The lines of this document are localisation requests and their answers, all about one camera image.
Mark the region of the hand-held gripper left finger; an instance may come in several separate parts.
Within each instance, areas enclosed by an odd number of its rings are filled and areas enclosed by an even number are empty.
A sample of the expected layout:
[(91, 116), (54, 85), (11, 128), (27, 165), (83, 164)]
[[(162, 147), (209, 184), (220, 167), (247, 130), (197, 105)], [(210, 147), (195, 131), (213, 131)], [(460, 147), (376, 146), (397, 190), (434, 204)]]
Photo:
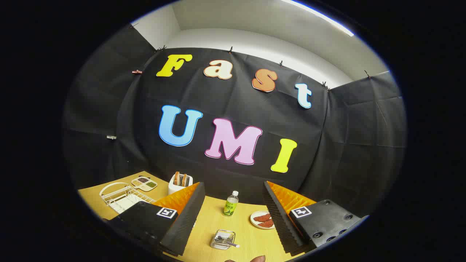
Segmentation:
[(205, 199), (197, 182), (154, 203), (139, 201), (105, 222), (121, 237), (154, 254), (183, 255)]

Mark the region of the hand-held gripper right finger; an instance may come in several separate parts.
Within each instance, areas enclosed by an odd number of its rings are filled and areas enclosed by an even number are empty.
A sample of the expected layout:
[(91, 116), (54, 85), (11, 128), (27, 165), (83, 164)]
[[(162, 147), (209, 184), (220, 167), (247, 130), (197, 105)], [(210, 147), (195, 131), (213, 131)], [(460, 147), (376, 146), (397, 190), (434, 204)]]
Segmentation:
[(284, 251), (290, 255), (323, 249), (368, 218), (333, 200), (316, 202), (270, 181), (264, 182), (262, 195)]

